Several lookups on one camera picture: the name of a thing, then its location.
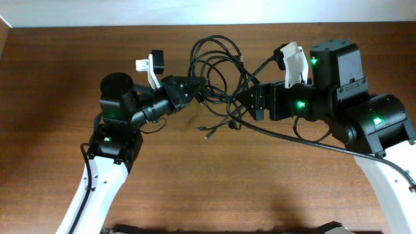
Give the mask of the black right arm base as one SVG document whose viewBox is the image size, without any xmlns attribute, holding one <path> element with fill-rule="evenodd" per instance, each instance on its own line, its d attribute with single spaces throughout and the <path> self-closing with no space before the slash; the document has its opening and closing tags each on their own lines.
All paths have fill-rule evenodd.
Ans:
<svg viewBox="0 0 416 234">
<path fill-rule="evenodd" d="M 313 230 L 314 234 L 355 234 L 347 227 L 344 227 L 342 223 L 332 221 L 316 227 Z"/>
</svg>

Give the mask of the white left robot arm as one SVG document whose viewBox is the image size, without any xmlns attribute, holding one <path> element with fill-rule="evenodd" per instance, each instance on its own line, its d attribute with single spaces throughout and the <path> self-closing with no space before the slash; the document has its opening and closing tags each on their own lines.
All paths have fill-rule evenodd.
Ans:
<svg viewBox="0 0 416 234">
<path fill-rule="evenodd" d="M 126 73 L 100 83 L 101 112 L 94 131 L 80 145 L 83 176 L 58 233 L 99 233 L 143 143 L 142 127 L 185 108 L 204 88 L 204 77 L 169 75 L 158 88 L 137 85 Z"/>
</svg>

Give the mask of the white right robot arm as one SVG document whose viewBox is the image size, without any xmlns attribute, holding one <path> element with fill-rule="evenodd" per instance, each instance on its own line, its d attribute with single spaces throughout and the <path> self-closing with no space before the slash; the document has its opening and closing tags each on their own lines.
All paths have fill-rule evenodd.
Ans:
<svg viewBox="0 0 416 234">
<path fill-rule="evenodd" d="M 415 232 L 415 128 L 404 104 L 371 94 L 359 47 L 329 40 L 309 53 L 296 43 L 273 56 L 283 81 L 237 95 L 254 120 L 289 117 L 325 122 L 371 184 L 392 233 Z"/>
</svg>

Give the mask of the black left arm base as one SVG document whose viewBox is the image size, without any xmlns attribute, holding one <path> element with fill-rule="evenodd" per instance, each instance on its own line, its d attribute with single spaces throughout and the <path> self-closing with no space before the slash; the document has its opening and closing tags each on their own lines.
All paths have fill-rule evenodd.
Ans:
<svg viewBox="0 0 416 234">
<path fill-rule="evenodd" d="M 115 224 L 112 227 L 104 227 L 99 234 L 145 234 L 142 228 L 127 224 Z"/>
</svg>

